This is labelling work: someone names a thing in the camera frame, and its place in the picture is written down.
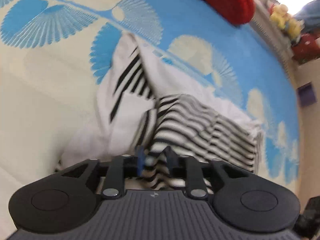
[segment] white fabric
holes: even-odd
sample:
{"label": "white fabric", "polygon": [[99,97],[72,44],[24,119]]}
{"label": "white fabric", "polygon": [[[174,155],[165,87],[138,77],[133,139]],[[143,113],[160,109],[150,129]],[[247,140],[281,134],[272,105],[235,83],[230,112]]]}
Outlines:
{"label": "white fabric", "polygon": [[154,101],[136,94],[124,93],[113,122],[110,112],[119,93],[118,79],[138,46],[146,78],[156,98],[172,94],[189,94],[201,103],[247,130],[252,138],[260,132],[260,125],[226,99],[216,98],[211,88],[205,88],[178,68],[163,63],[153,54],[153,48],[137,36],[124,33],[113,54],[113,65],[97,92],[96,116],[73,137],[62,155],[63,167],[85,159],[108,160],[111,156],[127,154],[142,115],[153,107]]}

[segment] white cloth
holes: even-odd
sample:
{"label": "white cloth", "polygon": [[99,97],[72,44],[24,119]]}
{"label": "white cloth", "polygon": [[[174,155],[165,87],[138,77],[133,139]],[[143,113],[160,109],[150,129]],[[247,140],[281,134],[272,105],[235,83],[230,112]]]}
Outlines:
{"label": "white cloth", "polygon": [[124,33],[113,54],[112,68],[98,89],[96,116],[74,135],[62,155],[62,167],[85,159],[106,161],[112,156],[130,154],[140,120],[154,107],[154,98],[173,94],[194,96],[247,130],[252,138],[261,131],[260,123],[251,120],[232,102],[215,97],[212,89],[162,62],[153,54],[152,46],[141,38]]}

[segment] screw head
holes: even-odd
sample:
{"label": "screw head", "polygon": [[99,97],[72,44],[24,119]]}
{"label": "screw head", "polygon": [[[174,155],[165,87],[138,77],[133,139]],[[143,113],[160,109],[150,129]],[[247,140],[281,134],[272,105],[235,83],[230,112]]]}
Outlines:
{"label": "screw head", "polygon": [[115,197],[119,194],[119,191],[115,188],[106,188],[102,193],[108,197]]}
{"label": "screw head", "polygon": [[204,197],[205,195],[207,195],[207,193],[203,189],[193,189],[190,193],[191,195],[193,195],[193,197]]}

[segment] bed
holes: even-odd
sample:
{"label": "bed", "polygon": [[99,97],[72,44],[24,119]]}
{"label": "bed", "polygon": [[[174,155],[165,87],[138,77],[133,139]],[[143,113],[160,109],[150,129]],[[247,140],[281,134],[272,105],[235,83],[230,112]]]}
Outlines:
{"label": "bed", "polygon": [[14,229],[12,193],[52,173],[123,31],[262,122],[259,175],[295,191],[295,91],[249,25],[233,26],[202,0],[0,0],[0,237]]}

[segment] bed sheet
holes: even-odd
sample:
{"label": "bed sheet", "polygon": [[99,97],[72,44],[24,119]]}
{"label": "bed sheet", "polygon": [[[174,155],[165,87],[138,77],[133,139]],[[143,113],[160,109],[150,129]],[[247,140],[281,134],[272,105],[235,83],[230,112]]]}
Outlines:
{"label": "bed sheet", "polygon": [[[295,190],[299,167],[295,91],[272,52],[249,25],[229,24],[202,0],[0,0],[0,24],[3,73],[51,99],[59,105],[58,113],[68,109],[68,114],[55,116],[46,106],[44,114],[34,117],[24,109],[14,114],[7,111],[6,124],[1,123],[7,149],[1,155],[7,159],[10,149],[17,156],[24,149],[26,155],[33,154],[41,161],[44,150],[58,152],[50,136],[63,133],[63,146],[82,125],[81,120],[94,113],[97,85],[110,69],[122,31],[130,31],[151,43],[162,61],[261,120],[266,139],[259,174]],[[2,110],[20,100],[20,95],[17,92],[11,100],[6,99]],[[47,104],[45,101],[35,104]],[[20,131],[18,136],[14,129],[8,135],[9,119],[17,118],[22,123],[33,120],[28,126],[15,128]],[[34,129],[34,123],[47,125],[46,134],[43,129]],[[28,143],[24,133],[42,140],[41,147]],[[13,147],[14,141],[19,141],[20,147]],[[12,168],[14,163],[1,166],[11,169],[20,181],[29,182],[21,170]],[[38,172],[34,179],[47,170],[25,168],[23,172]]]}

